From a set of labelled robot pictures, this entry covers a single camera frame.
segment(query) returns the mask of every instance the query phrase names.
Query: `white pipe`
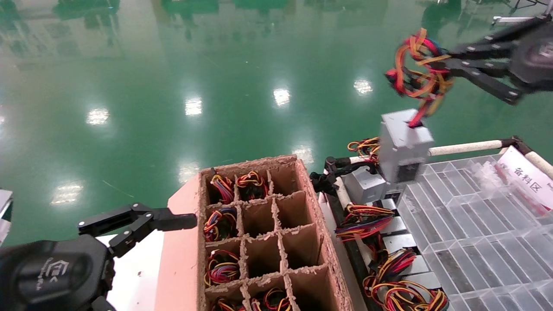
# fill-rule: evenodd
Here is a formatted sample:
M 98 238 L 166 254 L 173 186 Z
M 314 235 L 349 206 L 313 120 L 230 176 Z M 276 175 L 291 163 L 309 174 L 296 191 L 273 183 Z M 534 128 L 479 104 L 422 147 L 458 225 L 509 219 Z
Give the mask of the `white pipe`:
M 532 162 L 540 171 L 544 172 L 549 178 L 553 179 L 553 166 L 534 151 L 525 155 L 526 159 Z
M 503 143 L 500 140 L 468 143 L 468 144 L 454 144 L 451 146 L 434 147 L 428 150 L 429 156 L 442 156 L 445 154 L 463 153 L 471 151 L 481 151 L 489 149 L 500 149 Z
M 348 204 L 351 204 L 351 199 L 349 198 L 349 194 L 347 194 L 346 186 L 344 185 L 342 178 L 336 177 L 336 182 L 334 183 L 334 185 L 338 186 L 338 189 L 336 189 L 336 194 L 338 195 L 338 199 L 340 200 L 342 208 L 346 209 Z M 373 260 L 369 252 L 367 252 L 367 245 L 365 245 L 363 241 L 361 241 L 361 238 L 359 236 L 355 236 L 355 242 L 357 243 L 357 247 L 359 248 L 359 253 L 361 253 L 361 257 L 363 257 L 363 262 L 365 262 L 365 265 L 368 266 Z
M 350 157 L 349 158 L 349 161 L 351 162 L 351 164 L 359 163 L 359 162 L 365 162 L 366 160 L 367 160 L 367 158 L 362 158 L 362 157 Z

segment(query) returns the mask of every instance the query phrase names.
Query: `cardboard divider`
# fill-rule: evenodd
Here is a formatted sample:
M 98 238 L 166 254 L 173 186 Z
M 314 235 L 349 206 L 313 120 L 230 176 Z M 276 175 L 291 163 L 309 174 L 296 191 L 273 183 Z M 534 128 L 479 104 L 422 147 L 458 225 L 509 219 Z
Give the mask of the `cardboard divider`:
M 271 205 L 271 213 L 273 214 L 273 221 L 275 222 L 275 230 L 280 230 L 282 228 L 282 223 L 278 218 L 278 205 L 277 200 L 273 199 Z
M 294 291 L 292 290 L 292 281 L 288 274 L 284 275 L 284 285 L 286 285 L 286 293 L 290 299 L 290 305 L 292 307 L 291 311 L 300 311 L 300 307 L 296 304 L 296 297 L 294 296 Z
M 252 297 L 248 293 L 247 283 L 248 283 L 248 281 L 245 281 L 245 283 L 242 285 L 240 290 L 242 291 L 242 296 L 244 297 L 243 304 L 244 304 L 244 307 L 246 308 L 246 311 L 253 311 L 252 307 L 250 305 L 250 301 L 252 300 Z
M 280 271 L 280 252 L 277 235 L 246 241 L 246 266 L 248 277 Z
M 282 165 L 269 170 L 273 182 L 273 193 L 290 195 L 298 190 L 294 164 Z
M 299 310 L 339 310 L 327 266 L 296 270 L 289 277 Z
M 266 171 L 267 171 L 267 184 L 269 185 L 269 195 L 273 195 L 275 191 L 273 176 L 271 175 L 271 171 L 269 171 L 268 169 Z
M 277 198 L 278 219 L 282 228 L 295 228 L 313 222 L 307 210 L 305 192 L 298 191 L 284 198 Z
M 318 236 L 315 224 L 283 231 L 282 242 L 288 268 L 313 267 L 324 263 L 321 256 L 322 238 Z
M 236 229 L 238 230 L 237 237 L 244 235 L 244 206 L 236 206 Z
M 238 176 L 234 175 L 234 184 L 232 185 L 232 188 L 234 190 L 234 201 L 233 202 L 238 202 L 240 201 L 240 190 L 238 189 L 238 185 L 236 184 L 236 181 L 238 180 Z
M 268 199 L 244 206 L 242 222 L 245 234 L 249 234 L 250 237 L 257 237 L 275 230 L 272 204 L 273 199 Z
M 247 258 L 246 240 L 242 238 L 240 241 L 240 261 L 238 261 L 238 265 L 240 266 L 240 278 L 248 278 L 248 264 L 246 263 Z
M 243 285 L 243 282 L 234 283 L 232 285 L 228 285 L 225 288 L 219 287 L 211 287 L 206 288 L 206 304 L 207 304 L 207 310 L 211 310 L 211 305 L 218 297 L 225 297 L 230 303 L 244 303 L 245 299 L 241 291 L 241 287 Z M 183 308 L 183 310 L 193 310 L 192 307 L 190 308 Z

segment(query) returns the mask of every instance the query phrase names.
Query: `logo on robot arm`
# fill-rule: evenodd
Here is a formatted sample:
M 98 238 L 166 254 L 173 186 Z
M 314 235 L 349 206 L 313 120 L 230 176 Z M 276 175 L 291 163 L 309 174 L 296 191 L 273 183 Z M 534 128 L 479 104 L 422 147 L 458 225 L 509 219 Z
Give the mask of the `logo on robot arm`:
M 68 262 L 63 260 L 58 260 L 56 262 L 52 261 L 54 261 L 53 257 L 48 258 L 42 266 L 42 269 L 40 269 L 40 274 L 38 275 L 38 280 L 36 282 L 37 291 L 42 289 L 42 284 L 44 282 L 57 282 L 58 277 L 64 275 L 67 272 L 67 268 L 69 266 Z

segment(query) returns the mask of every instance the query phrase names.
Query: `robotic arm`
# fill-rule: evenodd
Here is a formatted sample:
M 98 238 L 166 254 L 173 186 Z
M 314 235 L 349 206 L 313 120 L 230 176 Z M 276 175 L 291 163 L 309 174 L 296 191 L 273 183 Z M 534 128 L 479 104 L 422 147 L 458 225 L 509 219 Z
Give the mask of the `robotic arm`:
M 115 311 L 106 301 L 122 257 L 155 229 L 196 227 L 194 214 L 140 203 L 95 216 L 78 225 L 79 237 L 0 248 L 0 311 Z M 128 226 L 109 247 L 95 239 Z
M 403 55 L 410 52 L 427 74 L 407 69 Z M 553 91 L 553 23 L 544 14 L 452 50 L 440 48 L 421 30 L 405 40 L 396 54 L 395 69 L 386 73 L 400 95 L 421 99 L 419 113 L 409 123 L 417 127 L 431 115 L 449 90 L 454 77 L 464 77 L 502 101 L 516 105 L 521 97 Z M 497 80 L 508 77 L 511 85 Z

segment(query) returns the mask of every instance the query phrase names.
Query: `white sign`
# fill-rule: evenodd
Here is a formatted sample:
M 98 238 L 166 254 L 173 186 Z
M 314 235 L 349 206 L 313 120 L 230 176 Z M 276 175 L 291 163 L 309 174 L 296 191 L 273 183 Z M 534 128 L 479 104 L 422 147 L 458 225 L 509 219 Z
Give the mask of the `white sign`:
M 511 146 L 497 162 L 506 178 L 530 204 L 553 208 L 553 181 Z

